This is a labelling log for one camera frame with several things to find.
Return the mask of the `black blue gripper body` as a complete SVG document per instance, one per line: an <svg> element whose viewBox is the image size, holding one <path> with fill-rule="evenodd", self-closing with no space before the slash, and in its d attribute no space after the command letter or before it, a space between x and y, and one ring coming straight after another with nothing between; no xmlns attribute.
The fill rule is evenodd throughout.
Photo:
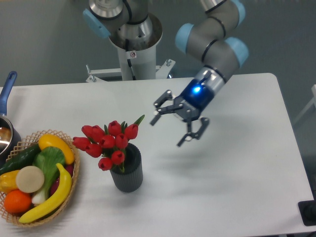
<svg viewBox="0 0 316 237"><path fill-rule="evenodd" d="M191 121L197 120L201 112L214 98L214 91L206 85L201 85L197 79L193 79L185 87L179 96L174 99L174 104L182 107L174 112L182 118L184 122L188 120L188 110L190 110Z"/></svg>

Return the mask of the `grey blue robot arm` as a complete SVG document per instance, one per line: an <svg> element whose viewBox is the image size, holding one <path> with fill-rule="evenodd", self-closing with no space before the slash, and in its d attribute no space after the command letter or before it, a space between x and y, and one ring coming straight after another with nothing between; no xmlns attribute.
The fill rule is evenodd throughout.
<svg viewBox="0 0 316 237"><path fill-rule="evenodd" d="M182 141L199 139L209 125L201 116L219 90L247 60L247 46L227 33L245 18L238 0L203 0L206 19L198 25L184 24L175 37L176 47L203 67L180 95L170 90L154 103L154 125L162 115L176 114L187 125ZM91 0L83 11L88 27L117 48L123 80L156 79L156 46L162 26L148 11L146 0Z"/></svg>

